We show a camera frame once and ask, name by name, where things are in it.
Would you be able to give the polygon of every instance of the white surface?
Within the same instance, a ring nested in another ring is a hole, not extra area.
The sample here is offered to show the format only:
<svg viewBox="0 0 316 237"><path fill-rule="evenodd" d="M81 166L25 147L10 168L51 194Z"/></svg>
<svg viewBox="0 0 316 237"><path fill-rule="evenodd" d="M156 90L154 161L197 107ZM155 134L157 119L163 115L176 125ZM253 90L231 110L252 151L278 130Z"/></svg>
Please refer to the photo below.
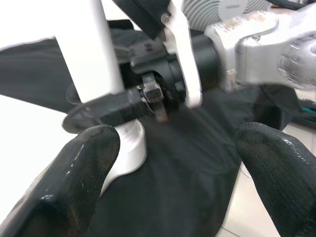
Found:
<svg viewBox="0 0 316 237"><path fill-rule="evenodd" d="M55 36L81 101L123 91L101 1L57 0L55 12Z"/></svg>
<svg viewBox="0 0 316 237"><path fill-rule="evenodd" d="M172 42L177 52L177 58L186 86L185 104L188 108L195 108L202 104L202 88L199 80L198 68L194 59L189 23L181 11L181 0L170 2L170 20L165 22L165 34L168 42Z"/></svg>
<svg viewBox="0 0 316 237"><path fill-rule="evenodd" d="M81 101L124 91L101 1L56 3L54 12L59 16L54 25L56 38ZM116 177L135 171L146 159L145 131L140 122L131 121L116 130L120 151L102 193Z"/></svg>
<svg viewBox="0 0 316 237"><path fill-rule="evenodd" d="M0 96L0 223L33 180L75 137L65 114Z"/></svg>

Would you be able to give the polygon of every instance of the metal screw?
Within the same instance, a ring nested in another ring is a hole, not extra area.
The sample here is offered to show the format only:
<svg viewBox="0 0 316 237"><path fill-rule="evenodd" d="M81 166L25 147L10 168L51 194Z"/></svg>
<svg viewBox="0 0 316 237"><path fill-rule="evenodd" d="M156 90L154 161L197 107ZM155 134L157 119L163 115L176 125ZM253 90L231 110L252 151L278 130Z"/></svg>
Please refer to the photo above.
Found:
<svg viewBox="0 0 316 237"><path fill-rule="evenodd" d="M162 16L161 16L161 22L163 24L167 24L169 21L170 21L170 16L171 14L169 12L166 12L164 13Z"/></svg>
<svg viewBox="0 0 316 237"><path fill-rule="evenodd" d="M292 56L292 61L295 63L299 63L301 61L299 56Z"/></svg>
<svg viewBox="0 0 316 237"><path fill-rule="evenodd" d="M260 35L254 35L252 36L252 38L255 40L255 41L259 41L261 36Z"/></svg>

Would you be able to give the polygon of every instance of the black cloth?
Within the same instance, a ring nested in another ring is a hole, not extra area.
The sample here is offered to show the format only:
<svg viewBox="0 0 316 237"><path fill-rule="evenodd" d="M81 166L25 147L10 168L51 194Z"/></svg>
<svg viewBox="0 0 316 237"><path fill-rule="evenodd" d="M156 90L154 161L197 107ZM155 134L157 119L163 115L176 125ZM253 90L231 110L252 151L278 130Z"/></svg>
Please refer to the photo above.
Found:
<svg viewBox="0 0 316 237"><path fill-rule="evenodd" d="M131 30L112 33L116 45L146 38ZM71 84L54 39L0 52L0 94L67 112L74 106L65 99ZM282 100L283 107L298 109L294 90L266 90ZM108 187L85 237L214 237L240 165L236 130L249 121L283 129L291 117L261 88L250 87L234 93L206 92L200 108L182 106L164 124L142 119L147 160Z"/></svg>

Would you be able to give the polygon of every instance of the white floor tile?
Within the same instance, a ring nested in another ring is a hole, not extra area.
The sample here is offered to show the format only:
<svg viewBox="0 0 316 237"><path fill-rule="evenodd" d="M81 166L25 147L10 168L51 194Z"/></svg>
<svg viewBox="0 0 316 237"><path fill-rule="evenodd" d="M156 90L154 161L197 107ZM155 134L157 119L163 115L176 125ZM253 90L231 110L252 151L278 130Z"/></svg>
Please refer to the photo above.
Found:
<svg viewBox="0 0 316 237"><path fill-rule="evenodd" d="M296 94L297 97L300 99L308 99L308 100L312 100L312 101L316 101L315 99L315 95L316 95L316 91L315 90L298 90L296 89Z"/></svg>
<svg viewBox="0 0 316 237"><path fill-rule="evenodd" d="M239 237L279 237L254 183L239 172L223 227Z"/></svg>
<svg viewBox="0 0 316 237"><path fill-rule="evenodd" d="M217 233L216 237L239 237L239 236L232 234L228 232L227 230L224 230L223 228L221 228L220 231Z"/></svg>

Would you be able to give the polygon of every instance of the white plastic base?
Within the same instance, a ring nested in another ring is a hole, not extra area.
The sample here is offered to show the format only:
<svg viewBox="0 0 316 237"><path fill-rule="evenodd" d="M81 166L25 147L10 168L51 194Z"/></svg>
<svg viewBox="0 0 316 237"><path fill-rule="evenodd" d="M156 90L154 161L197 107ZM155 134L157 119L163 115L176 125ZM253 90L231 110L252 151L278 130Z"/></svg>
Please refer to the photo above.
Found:
<svg viewBox="0 0 316 237"><path fill-rule="evenodd" d="M104 181L101 195L114 179L134 172L146 160L145 130L138 120L133 121L130 125L133 129L125 137L121 133L123 127L116 128L121 138L120 151L117 160Z"/></svg>

